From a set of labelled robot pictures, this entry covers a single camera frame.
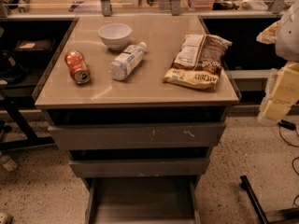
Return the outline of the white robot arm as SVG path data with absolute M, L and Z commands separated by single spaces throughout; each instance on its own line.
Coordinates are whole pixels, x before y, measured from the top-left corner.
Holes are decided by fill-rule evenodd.
M 266 82 L 258 121 L 274 125 L 299 101 L 299 0 L 293 3 L 279 21 L 258 34 L 256 40 L 274 44 L 276 55 L 286 60 L 280 68 L 272 68 Z

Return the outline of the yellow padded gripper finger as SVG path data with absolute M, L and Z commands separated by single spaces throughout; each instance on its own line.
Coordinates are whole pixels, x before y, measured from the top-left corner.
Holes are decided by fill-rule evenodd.
M 279 21 L 275 21 L 262 32 L 260 32 L 256 40 L 263 44 L 276 44 L 277 43 L 277 33 L 278 33 Z
M 259 108 L 258 121 L 266 126 L 282 121 L 299 101 L 299 63 L 287 62 L 281 69 L 272 68 Z

